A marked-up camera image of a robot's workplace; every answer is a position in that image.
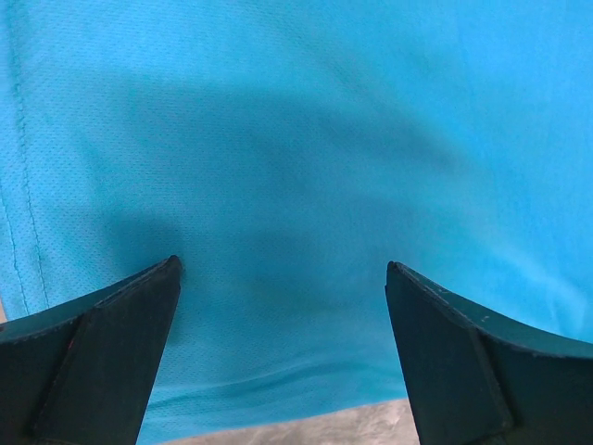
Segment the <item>teal t shirt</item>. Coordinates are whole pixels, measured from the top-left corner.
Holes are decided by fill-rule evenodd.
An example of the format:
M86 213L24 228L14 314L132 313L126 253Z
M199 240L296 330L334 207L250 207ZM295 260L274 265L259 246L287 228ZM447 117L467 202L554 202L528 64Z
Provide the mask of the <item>teal t shirt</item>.
M399 261L592 338L588 1L5 1L1 298L177 256L140 442L400 398Z

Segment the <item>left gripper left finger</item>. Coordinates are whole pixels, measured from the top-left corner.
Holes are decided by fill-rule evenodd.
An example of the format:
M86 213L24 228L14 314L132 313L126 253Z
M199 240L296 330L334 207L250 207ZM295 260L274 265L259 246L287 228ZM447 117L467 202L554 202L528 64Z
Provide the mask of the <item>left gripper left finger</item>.
M171 256L2 324L2 443L134 444L180 290Z

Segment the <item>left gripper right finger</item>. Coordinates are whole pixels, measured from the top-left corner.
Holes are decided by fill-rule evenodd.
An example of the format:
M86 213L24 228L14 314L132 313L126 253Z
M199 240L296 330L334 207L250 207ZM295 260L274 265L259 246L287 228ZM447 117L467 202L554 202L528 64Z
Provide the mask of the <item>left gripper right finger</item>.
M592 442L592 346L389 262L385 297L422 444Z

